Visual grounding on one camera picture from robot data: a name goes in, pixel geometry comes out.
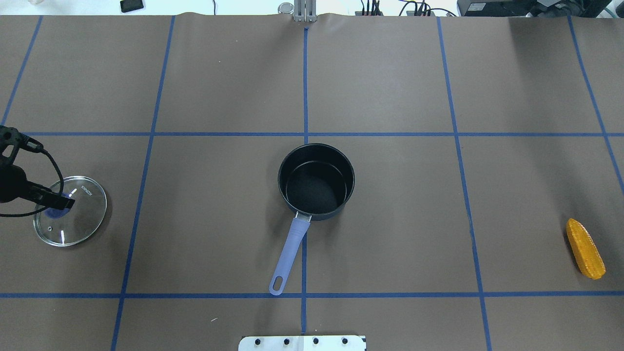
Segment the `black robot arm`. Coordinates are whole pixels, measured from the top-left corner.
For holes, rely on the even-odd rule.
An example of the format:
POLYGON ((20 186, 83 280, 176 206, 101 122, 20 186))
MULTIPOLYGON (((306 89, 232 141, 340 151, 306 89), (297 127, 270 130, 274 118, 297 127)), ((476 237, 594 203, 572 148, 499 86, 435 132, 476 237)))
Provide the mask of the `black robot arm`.
POLYGON ((13 127, 0 127, 0 201, 7 203, 29 191, 29 182, 20 167, 14 164, 20 150, 42 153, 44 145, 13 127))

